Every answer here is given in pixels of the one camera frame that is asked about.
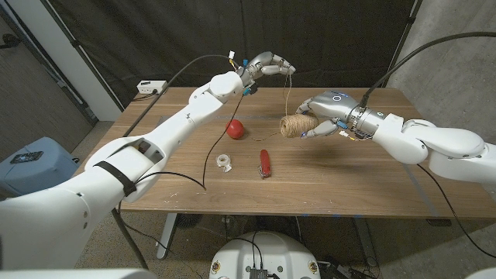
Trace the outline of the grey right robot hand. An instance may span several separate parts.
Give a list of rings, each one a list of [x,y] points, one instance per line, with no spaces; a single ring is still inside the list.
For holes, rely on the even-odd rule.
[[[362,108],[349,95],[339,91],[325,91],[320,95],[304,101],[297,109],[297,114],[312,113],[324,116],[326,121],[315,128],[302,133],[301,138],[328,136],[338,129],[349,130],[359,140],[372,138],[386,115],[370,108]]]

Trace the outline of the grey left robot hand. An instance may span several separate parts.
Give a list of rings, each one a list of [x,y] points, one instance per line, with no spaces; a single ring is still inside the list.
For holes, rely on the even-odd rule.
[[[248,61],[236,73],[240,76],[243,86],[246,87],[265,75],[292,75],[295,71],[295,67],[283,57],[266,51]]]

